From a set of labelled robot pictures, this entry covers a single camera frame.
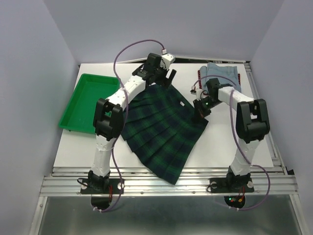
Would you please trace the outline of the green navy plaid skirt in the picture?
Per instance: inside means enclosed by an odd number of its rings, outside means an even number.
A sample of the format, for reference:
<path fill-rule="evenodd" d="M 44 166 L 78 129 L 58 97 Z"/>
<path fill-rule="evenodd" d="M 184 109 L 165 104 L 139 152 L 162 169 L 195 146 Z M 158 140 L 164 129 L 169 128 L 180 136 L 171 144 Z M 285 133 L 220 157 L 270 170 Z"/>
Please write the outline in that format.
<path fill-rule="evenodd" d="M 125 140 L 140 162 L 174 185 L 208 125 L 193 122 L 194 107 L 174 87 L 149 86 L 129 104 Z"/>

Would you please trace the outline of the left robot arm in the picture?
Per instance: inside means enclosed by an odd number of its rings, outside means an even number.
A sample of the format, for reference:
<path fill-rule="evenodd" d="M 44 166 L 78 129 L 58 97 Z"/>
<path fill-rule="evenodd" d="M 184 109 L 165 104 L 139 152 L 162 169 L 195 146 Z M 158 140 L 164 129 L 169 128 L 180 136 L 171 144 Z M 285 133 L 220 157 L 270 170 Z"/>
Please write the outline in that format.
<path fill-rule="evenodd" d="M 124 111 L 150 85 L 156 83 L 169 87 L 176 74 L 175 70 L 170 70 L 175 59 L 174 55 L 166 51 L 162 55 L 150 53 L 146 62 L 133 71 L 119 90 L 108 98 L 97 101 L 93 118 L 96 134 L 95 156 L 88 177 L 83 180 L 83 193 L 103 194 L 110 191 L 111 152 L 125 125 Z"/>

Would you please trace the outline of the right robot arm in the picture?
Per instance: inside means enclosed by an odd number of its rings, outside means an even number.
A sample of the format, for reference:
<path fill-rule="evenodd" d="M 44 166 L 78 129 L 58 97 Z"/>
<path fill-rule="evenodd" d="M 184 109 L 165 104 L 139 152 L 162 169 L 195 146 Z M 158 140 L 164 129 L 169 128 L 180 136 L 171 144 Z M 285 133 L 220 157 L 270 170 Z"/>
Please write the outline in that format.
<path fill-rule="evenodd" d="M 252 160 L 256 148 L 270 131 L 267 103 L 264 99 L 248 97 L 235 88 L 229 80 L 222 84 L 216 76 L 209 76 L 206 89 L 192 86 L 196 96 L 194 122 L 200 122 L 211 114 L 212 108 L 225 103 L 229 106 L 232 135 L 237 146 L 234 160 L 224 178 L 210 178 L 207 187 L 212 193 L 253 192 L 251 179 Z"/>

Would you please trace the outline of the red polka dot skirt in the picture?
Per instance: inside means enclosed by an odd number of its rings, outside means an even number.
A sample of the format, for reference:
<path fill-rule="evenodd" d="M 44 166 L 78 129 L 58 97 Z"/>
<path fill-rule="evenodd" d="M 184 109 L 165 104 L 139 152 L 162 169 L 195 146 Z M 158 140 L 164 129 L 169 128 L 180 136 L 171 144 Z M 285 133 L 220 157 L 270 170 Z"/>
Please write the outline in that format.
<path fill-rule="evenodd" d="M 202 79 L 199 84 L 199 87 L 203 90 L 208 91 L 206 83 L 209 79 L 217 78 L 220 84 L 229 84 L 236 90 L 241 91 L 240 74 L 238 74 L 237 70 L 231 70 L 230 68 L 225 70 L 206 70 L 206 68 L 198 70 L 199 78 L 205 76 L 207 77 Z"/>

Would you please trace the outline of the light blue denim skirt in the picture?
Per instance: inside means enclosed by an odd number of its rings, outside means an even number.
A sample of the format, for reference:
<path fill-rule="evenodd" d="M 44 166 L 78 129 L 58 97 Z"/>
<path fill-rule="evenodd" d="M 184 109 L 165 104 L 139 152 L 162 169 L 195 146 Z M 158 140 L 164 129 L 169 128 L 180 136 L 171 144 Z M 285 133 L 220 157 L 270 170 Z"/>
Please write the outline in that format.
<path fill-rule="evenodd" d="M 200 81 L 201 88 L 207 91 L 206 82 L 215 78 L 216 75 L 220 84 L 233 85 L 236 90 L 241 92 L 237 66 L 221 67 L 211 62 L 200 68 L 200 78 L 207 76 Z"/>

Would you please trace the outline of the green plastic tray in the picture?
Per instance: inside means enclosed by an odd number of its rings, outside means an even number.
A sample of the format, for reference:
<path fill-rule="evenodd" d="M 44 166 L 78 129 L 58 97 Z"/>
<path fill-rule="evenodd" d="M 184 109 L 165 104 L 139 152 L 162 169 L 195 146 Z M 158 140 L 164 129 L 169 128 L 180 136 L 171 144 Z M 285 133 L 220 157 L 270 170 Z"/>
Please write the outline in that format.
<path fill-rule="evenodd" d="M 93 134 L 93 118 L 98 99 L 108 98 L 119 88 L 120 83 L 115 77 L 82 74 L 59 121 L 59 127 Z"/>

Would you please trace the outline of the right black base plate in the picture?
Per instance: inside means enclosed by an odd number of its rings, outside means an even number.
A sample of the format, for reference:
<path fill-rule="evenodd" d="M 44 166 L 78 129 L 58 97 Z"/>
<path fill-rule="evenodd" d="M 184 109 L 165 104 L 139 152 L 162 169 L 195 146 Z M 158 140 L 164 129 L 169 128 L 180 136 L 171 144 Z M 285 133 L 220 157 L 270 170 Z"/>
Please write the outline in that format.
<path fill-rule="evenodd" d="M 228 181 L 226 178 L 209 178 L 209 185 L 206 187 L 207 192 L 211 193 L 252 193 L 255 191 L 251 179 Z"/>

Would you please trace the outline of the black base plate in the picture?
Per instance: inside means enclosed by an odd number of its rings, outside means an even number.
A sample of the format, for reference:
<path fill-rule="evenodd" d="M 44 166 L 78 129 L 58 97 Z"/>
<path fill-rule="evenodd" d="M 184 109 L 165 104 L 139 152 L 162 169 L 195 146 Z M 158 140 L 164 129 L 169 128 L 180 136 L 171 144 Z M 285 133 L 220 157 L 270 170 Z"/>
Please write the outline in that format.
<path fill-rule="evenodd" d="M 209 178 L 209 185 L 206 187 L 207 192 L 211 193 L 252 193 L 255 191 L 251 179 L 228 181 L 226 178 Z"/>
<path fill-rule="evenodd" d="M 124 179 L 109 179 L 103 185 L 93 185 L 87 178 L 78 178 L 77 183 L 80 184 L 81 194 L 123 194 Z"/>

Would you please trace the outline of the aluminium rail frame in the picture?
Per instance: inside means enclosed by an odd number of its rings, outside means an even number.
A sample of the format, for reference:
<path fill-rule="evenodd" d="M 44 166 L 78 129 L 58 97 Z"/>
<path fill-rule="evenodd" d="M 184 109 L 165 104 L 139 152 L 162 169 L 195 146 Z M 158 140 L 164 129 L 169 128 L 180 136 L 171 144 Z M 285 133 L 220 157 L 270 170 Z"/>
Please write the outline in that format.
<path fill-rule="evenodd" d="M 271 138 L 268 102 L 242 63 L 240 84 L 197 100 L 201 64 L 173 63 L 172 84 L 145 86 L 142 63 L 82 64 L 78 74 L 119 76 L 91 105 L 92 133 L 63 130 L 43 179 L 31 234 L 308 235 L 296 177 Z"/>

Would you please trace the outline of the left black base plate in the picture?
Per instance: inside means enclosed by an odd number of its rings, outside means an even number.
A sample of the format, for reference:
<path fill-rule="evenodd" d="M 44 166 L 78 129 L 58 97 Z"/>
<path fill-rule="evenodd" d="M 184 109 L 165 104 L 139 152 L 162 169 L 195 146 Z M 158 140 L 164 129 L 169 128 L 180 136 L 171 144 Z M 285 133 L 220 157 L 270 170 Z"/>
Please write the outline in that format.
<path fill-rule="evenodd" d="M 124 179 L 109 179 L 103 185 L 93 185 L 87 178 L 78 178 L 77 183 L 80 184 L 81 194 L 123 194 Z"/>

